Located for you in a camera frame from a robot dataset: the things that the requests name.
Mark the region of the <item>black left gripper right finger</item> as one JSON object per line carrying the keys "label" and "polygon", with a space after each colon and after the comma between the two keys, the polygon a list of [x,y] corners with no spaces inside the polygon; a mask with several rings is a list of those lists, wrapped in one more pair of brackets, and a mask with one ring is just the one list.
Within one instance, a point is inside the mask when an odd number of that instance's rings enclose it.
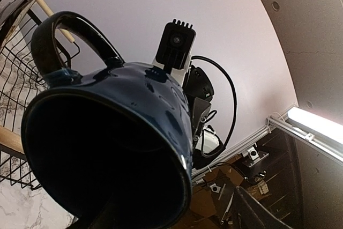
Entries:
{"label": "black left gripper right finger", "polygon": [[233,228],[289,228],[277,219],[244,188],[235,187],[232,200]]}

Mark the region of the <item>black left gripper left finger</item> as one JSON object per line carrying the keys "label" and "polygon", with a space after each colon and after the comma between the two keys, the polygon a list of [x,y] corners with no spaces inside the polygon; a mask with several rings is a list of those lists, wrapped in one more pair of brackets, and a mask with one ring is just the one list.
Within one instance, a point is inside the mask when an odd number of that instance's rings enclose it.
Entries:
{"label": "black left gripper left finger", "polygon": [[111,186],[105,205],[98,211],[84,215],[72,224],[74,229],[86,228],[119,228],[120,197],[117,187]]}

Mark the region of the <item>dark blue mug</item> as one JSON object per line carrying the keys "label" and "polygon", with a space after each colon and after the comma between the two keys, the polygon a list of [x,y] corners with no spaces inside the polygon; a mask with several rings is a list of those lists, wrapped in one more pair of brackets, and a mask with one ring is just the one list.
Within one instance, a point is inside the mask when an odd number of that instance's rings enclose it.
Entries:
{"label": "dark blue mug", "polygon": [[[57,52],[55,31],[71,31],[105,68],[82,75]],[[111,186],[119,228],[170,228],[192,197],[190,109],[181,85],[161,68],[125,62],[85,17],[58,12],[31,40],[48,84],[26,108],[21,142],[43,189],[77,220],[100,210]]]}

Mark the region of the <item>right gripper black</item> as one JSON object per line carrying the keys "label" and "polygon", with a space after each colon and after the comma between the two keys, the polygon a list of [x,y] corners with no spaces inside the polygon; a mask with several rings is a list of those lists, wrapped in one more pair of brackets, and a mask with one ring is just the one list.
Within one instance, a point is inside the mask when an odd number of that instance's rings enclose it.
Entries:
{"label": "right gripper black", "polygon": [[197,140],[202,140],[202,131],[211,109],[214,88],[203,69],[192,65],[187,73],[183,91],[190,108],[193,137],[192,163],[194,165],[208,165],[211,162],[210,158],[203,157],[201,151],[196,148],[196,144]]}

